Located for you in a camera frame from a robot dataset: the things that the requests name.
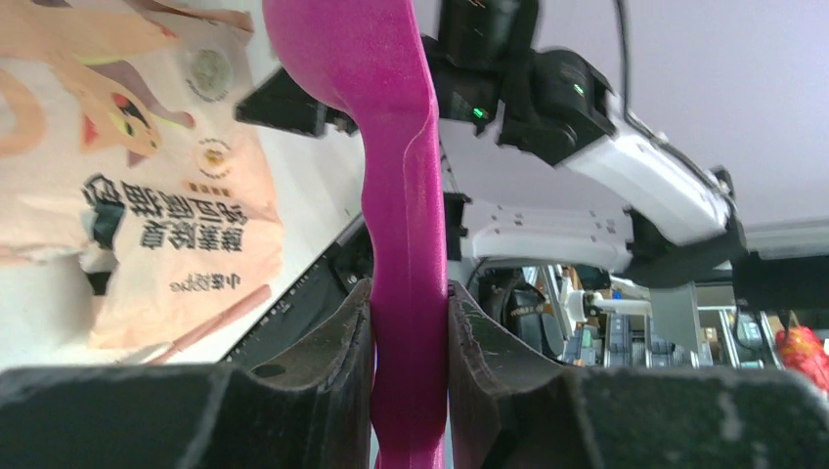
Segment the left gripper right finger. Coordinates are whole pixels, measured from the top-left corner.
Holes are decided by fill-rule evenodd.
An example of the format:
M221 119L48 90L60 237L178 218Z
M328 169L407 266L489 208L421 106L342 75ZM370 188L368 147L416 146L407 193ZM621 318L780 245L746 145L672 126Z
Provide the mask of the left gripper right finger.
M824 468L828 403L775 369L561 365L449 287L457 468Z

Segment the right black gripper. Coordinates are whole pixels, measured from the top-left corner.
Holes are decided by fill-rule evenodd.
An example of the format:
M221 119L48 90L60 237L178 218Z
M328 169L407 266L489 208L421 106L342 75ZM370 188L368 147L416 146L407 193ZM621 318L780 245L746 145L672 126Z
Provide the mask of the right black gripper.
M481 135L502 118L499 146L551 166L615 135L612 88L568 49L532 48L537 1L444 1L436 37L422 39L440 116Z

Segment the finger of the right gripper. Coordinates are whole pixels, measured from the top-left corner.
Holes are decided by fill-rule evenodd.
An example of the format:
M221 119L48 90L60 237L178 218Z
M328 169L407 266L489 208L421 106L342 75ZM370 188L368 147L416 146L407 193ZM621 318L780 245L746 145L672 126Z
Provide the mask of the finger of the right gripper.
M342 109L343 86L333 69L311 82L308 93L284 68L280 68L243 97L235 107L235 121L320 139L329 128L353 137L357 122Z

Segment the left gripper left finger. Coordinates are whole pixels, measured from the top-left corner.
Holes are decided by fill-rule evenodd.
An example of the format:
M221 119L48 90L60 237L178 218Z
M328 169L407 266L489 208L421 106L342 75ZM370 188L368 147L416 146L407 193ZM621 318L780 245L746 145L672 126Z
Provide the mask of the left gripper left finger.
M40 366L1 376L5 468L365 468L371 283L285 351L234 364Z

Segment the magenta plastic scoop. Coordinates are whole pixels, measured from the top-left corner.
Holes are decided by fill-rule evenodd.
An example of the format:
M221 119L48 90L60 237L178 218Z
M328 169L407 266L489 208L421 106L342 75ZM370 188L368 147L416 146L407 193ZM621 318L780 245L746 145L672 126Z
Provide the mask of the magenta plastic scoop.
M409 1L266 1L288 74L345 111L365 147L377 359L371 421L383 468L440 468L447 421L448 278L438 110Z

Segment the pink cat litter bag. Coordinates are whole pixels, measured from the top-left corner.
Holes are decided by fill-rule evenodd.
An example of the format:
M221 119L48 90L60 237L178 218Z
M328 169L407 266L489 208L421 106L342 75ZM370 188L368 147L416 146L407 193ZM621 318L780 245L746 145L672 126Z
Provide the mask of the pink cat litter bag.
M1 5L1 364L164 362L271 293L240 2Z

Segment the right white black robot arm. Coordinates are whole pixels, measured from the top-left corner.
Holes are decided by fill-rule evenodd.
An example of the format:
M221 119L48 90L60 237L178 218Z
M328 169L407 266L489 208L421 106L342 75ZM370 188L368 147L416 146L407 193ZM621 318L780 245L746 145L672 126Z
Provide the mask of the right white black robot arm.
M462 258L583 264L650 288L743 253L724 171L647 131L579 54L532 47L536 1L266 1L281 69L241 121L365 147L378 294L444 294Z

